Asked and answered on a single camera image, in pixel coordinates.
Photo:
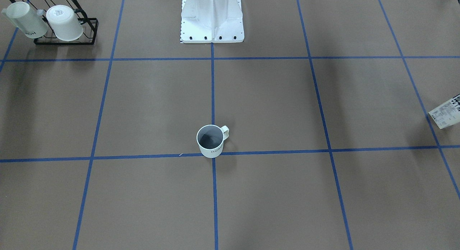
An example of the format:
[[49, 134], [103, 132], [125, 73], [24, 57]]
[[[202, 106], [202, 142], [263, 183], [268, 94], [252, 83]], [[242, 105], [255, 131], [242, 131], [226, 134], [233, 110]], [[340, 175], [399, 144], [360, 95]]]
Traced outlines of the blue white milk carton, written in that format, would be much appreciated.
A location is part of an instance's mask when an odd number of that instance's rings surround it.
[[429, 116], [439, 129], [444, 129], [460, 122], [460, 95], [456, 95], [438, 107], [429, 111]]

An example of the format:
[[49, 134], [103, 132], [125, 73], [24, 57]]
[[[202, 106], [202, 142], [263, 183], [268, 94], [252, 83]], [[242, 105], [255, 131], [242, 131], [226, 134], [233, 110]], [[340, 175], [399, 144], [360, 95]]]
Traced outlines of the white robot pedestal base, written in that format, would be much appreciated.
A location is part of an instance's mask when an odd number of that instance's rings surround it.
[[182, 0], [180, 42], [241, 43], [242, 0]]

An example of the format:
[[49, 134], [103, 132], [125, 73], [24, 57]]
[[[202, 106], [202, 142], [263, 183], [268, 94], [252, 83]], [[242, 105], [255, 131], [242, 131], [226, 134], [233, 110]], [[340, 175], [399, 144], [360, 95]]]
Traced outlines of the white mug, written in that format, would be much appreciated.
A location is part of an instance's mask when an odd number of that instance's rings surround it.
[[204, 157], [216, 158], [224, 148], [224, 141], [229, 137], [227, 126], [205, 125], [197, 132], [197, 144]]

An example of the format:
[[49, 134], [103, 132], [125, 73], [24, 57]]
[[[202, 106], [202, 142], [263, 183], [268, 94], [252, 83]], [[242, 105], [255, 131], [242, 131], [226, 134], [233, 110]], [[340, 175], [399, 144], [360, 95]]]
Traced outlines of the white cup in rack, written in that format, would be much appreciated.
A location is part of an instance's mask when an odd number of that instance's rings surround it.
[[48, 31], [48, 25], [28, 3], [12, 3], [1, 13], [28, 38], [40, 38]]
[[83, 34], [83, 27], [76, 13], [69, 6], [56, 5], [49, 8], [46, 19], [59, 40], [75, 41]]

